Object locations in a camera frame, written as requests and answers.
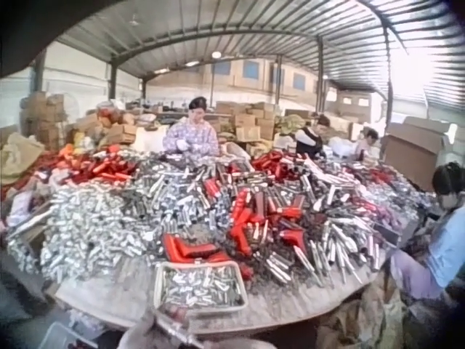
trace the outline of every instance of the plastic bag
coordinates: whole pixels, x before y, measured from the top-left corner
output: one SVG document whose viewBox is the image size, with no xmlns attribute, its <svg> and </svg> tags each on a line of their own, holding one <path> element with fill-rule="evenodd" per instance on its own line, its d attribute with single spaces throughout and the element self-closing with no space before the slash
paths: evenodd
<svg viewBox="0 0 465 349">
<path fill-rule="evenodd" d="M 33 191 L 23 191 L 13 198 L 12 208 L 7 217 L 7 224 L 9 227 L 15 227 L 21 222 L 28 219 L 29 206 L 31 205 Z"/>
</svg>

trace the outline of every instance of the large round table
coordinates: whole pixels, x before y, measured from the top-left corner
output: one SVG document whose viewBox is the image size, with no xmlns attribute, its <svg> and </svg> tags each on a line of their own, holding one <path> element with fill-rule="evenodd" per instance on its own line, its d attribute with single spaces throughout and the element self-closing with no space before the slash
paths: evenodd
<svg viewBox="0 0 465 349">
<path fill-rule="evenodd" d="M 376 277 L 368 266 L 360 268 L 357 274 L 362 284 L 352 275 L 343 284 L 340 272 L 334 270 L 334 288 L 300 284 L 284 289 L 270 282 L 258 294 L 249 294 L 246 309 L 226 316 L 194 318 L 190 327 L 204 337 L 247 335 L 314 318 L 333 310 Z M 155 270 L 148 268 L 143 260 L 127 260 L 112 278 L 63 282 L 55 298 L 109 326 L 127 329 L 153 304 L 154 284 Z"/>
</svg>

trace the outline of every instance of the corrugated metal roof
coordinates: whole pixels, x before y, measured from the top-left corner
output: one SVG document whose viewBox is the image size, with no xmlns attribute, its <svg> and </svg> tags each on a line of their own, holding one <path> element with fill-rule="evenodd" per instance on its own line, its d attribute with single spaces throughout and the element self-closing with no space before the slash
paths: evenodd
<svg viewBox="0 0 465 349">
<path fill-rule="evenodd" d="M 143 77 L 191 61 L 274 57 L 345 89 L 387 93 L 388 33 L 395 97 L 465 110 L 464 29 L 439 0 L 131 0 L 88 18 L 60 41 Z"/>
</svg>

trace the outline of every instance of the white wall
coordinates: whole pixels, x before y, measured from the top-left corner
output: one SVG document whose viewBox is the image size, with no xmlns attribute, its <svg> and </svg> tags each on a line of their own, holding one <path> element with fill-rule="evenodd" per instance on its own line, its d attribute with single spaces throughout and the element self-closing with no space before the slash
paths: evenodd
<svg viewBox="0 0 465 349">
<path fill-rule="evenodd" d="M 151 103 L 162 102 L 164 105 L 171 105 L 175 108 L 181 108 L 184 103 L 188 104 L 193 98 L 204 96 L 210 103 L 210 89 L 208 88 L 195 88 L 195 87 L 163 87 L 147 85 L 147 99 Z M 219 100 L 227 100 L 237 103 L 257 103 L 257 102 L 274 102 L 274 95 L 243 91 L 241 89 L 228 88 L 227 90 L 214 90 L 213 93 L 213 106 Z M 284 109 L 308 109 L 314 110 L 315 107 L 297 103 L 285 98 L 280 99 L 280 108 Z"/>
<path fill-rule="evenodd" d="M 0 127 L 16 124 L 20 128 L 20 101 L 31 90 L 31 68 L 0 80 Z"/>
<path fill-rule="evenodd" d="M 65 95 L 69 122 L 108 99 L 109 78 L 110 67 L 101 60 L 58 42 L 47 48 L 42 89 Z M 118 71 L 116 80 L 117 99 L 140 97 L 138 78 Z M 30 68 L 0 80 L 0 127 L 19 125 L 20 101 L 28 96 L 30 85 Z"/>
</svg>

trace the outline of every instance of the tray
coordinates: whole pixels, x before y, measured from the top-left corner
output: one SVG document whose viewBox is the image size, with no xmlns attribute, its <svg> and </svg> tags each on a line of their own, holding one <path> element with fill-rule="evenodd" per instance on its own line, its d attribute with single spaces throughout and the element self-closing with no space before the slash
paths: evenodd
<svg viewBox="0 0 465 349">
<path fill-rule="evenodd" d="M 68 349 L 68 344 L 73 344 L 76 340 L 81 340 L 89 347 L 97 349 L 97 344 L 86 340 L 60 322 L 54 322 L 49 327 L 39 349 Z"/>
<path fill-rule="evenodd" d="M 153 304 L 156 308 L 162 305 L 161 297 L 163 294 L 163 274 L 166 269 L 196 269 L 196 268 L 221 268 L 221 267 L 232 267 L 235 270 L 235 277 L 239 286 L 240 293 L 242 294 L 243 304 L 224 308 L 205 307 L 199 309 L 189 309 L 188 315 L 191 316 L 208 316 L 208 315 L 219 315 L 235 313 L 248 307 L 248 297 L 242 275 L 240 274 L 239 265 L 236 262 L 218 262 L 218 263 L 202 263 L 202 264 L 182 264 L 182 263 L 161 263 L 156 271 L 155 277 L 155 290 L 153 292 Z"/>
</svg>

